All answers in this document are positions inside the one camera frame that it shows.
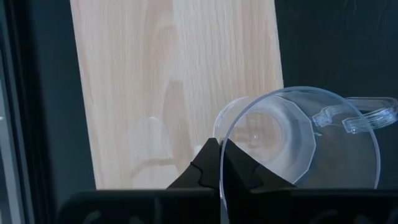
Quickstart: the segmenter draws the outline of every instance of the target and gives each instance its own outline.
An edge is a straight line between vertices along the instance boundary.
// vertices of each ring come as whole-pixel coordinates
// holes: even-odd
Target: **cup handle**
[[[389,97],[349,97],[346,98],[369,122],[373,129],[383,128],[398,120],[398,101]],[[347,133],[368,131],[361,118],[346,118],[343,126]]]
[[[373,129],[383,128],[398,120],[398,101],[389,97],[349,97],[346,98],[360,112]],[[348,108],[343,105],[327,106],[312,117],[316,126],[324,127],[332,123],[335,115],[344,113]],[[367,132],[368,127],[361,118],[346,118],[342,121],[347,133]]]

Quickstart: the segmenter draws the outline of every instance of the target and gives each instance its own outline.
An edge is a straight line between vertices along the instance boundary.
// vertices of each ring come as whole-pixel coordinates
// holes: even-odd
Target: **plastic measuring cup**
[[[213,135],[232,140],[297,187],[374,189],[381,165],[373,129],[397,121],[397,111],[393,98],[343,98],[319,88],[289,87],[232,101],[218,115]],[[222,194],[225,146],[226,141]]]

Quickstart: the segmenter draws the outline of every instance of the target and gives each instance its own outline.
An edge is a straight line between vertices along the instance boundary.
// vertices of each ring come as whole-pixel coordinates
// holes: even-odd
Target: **clear plastic cup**
[[[343,98],[290,87],[232,101],[218,115],[213,135],[232,140],[297,187],[375,189],[381,165],[373,129],[395,122],[397,109],[393,98]]]

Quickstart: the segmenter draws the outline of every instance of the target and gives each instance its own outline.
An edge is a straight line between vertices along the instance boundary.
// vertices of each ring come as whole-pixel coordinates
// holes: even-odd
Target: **wooden board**
[[[220,110],[282,88],[272,0],[71,0],[98,189],[164,188]]]

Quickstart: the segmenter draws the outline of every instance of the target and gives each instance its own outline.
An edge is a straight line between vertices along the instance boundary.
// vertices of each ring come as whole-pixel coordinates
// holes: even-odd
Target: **dark background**
[[[398,3],[275,0],[285,86],[398,98]],[[70,3],[24,1],[26,85],[35,93],[51,203],[95,188]],[[398,125],[377,130],[380,188],[398,187]]]

